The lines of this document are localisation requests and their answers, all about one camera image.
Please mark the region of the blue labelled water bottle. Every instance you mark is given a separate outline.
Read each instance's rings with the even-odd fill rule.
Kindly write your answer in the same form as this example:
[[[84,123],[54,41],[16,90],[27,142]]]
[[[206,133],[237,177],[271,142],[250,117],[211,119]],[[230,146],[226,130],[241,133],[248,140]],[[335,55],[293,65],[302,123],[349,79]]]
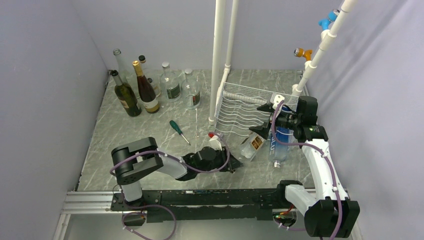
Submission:
[[[283,127],[276,127],[275,131],[276,137],[280,142],[290,143],[293,136],[293,131]],[[272,135],[272,132],[269,132],[270,145],[268,151],[268,160],[272,162],[274,168],[280,168],[281,165],[286,161],[289,146],[278,143]]]

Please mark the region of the dark bottle grey foil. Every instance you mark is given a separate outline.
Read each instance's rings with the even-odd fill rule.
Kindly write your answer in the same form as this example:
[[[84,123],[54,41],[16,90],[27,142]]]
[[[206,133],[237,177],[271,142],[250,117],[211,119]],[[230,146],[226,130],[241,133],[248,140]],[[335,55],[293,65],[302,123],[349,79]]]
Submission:
[[[110,75],[115,81],[114,92],[130,117],[137,117],[142,113],[141,106],[131,86],[122,80],[117,70],[111,70]]]

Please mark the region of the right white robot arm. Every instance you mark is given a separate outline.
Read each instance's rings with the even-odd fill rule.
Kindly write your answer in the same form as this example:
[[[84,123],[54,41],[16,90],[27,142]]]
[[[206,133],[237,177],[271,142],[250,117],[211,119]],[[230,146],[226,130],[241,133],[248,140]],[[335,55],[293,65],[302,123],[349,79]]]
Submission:
[[[281,181],[282,190],[275,194],[276,203],[282,208],[294,205],[303,215],[310,237],[348,238],[358,219],[360,206],[350,199],[333,166],[327,132],[317,123],[317,99],[300,96],[296,110],[291,110],[284,104],[284,97],[276,95],[257,110],[270,113],[270,119],[249,130],[263,138],[272,135],[274,139],[278,127],[291,130],[296,142],[290,142],[289,146],[299,146],[302,150],[314,181],[315,195],[299,181]]]

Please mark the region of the clear bottle silver cap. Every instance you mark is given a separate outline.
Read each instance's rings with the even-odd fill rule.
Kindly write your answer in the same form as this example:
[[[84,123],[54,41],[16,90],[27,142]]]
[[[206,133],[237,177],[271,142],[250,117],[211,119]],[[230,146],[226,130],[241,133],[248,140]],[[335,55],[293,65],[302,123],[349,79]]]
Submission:
[[[181,87],[177,75],[170,69],[170,63],[162,63],[161,83],[167,99],[171,102],[177,101],[181,97]]]

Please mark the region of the dark bottle black cap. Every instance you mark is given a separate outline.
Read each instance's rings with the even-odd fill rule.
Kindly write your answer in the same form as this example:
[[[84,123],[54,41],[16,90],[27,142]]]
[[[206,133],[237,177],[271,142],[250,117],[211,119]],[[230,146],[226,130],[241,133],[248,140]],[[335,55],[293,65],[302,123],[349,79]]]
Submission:
[[[239,145],[239,153],[242,158],[245,158],[249,162],[257,155],[260,148],[263,146],[265,139],[260,137],[258,134],[251,132],[242,143]]]

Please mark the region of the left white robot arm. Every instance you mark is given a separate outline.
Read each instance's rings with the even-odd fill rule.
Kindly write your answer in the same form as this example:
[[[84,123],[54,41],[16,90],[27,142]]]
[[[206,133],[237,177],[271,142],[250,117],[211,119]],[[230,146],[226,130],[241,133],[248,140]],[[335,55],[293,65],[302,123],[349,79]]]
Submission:
[[[131,210],[144,203],[140,180],[154,172],[166,174],[177,181],[195,179],[198,174],[234,173],[243,166],[214,136],[212,145],[197,152],[176,157],[161,150],[155,138],[146,137],[114,148],[111,151],[111,175],[124,194],[124,204]]]

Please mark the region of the dark bottle gold foil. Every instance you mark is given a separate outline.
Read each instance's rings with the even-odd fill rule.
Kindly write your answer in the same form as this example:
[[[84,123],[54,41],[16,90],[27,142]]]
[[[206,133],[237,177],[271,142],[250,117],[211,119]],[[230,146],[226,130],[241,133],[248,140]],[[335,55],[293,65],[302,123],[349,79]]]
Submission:
[[[138,93],[144,109],[149,114],[157,113],[160,110],[160,103],[156,97],[153,87],[143,72],[141,63],[138,60],[135,60],[132,62],[132,66],[136,74]]]

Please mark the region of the clear bottle white label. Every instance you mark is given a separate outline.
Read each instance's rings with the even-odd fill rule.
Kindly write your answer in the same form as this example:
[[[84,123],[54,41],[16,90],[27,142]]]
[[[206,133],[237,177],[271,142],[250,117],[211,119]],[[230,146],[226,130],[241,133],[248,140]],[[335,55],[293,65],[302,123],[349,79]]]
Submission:
[[[157,80],[157,77],[155,76],[153,70],[147,67],[146,57],[144,55],[139,55],[138,60],[141,64],[141,68],[144,73],[144,76],[147,78],[148,82],[152,86],[156,97],[159,97],[161,95],[160,82]]]

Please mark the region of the clear bottle dark green label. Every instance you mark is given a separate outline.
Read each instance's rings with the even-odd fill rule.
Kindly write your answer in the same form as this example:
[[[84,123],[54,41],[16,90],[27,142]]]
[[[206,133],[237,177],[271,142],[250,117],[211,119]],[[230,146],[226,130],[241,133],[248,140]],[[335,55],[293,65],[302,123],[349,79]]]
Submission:
[[[193,70],[186,68],[184,70],[184,80],[181,83],[181,94],[183,103],[188,109],[194,109],[200,104],[201,88],[197,76]]]

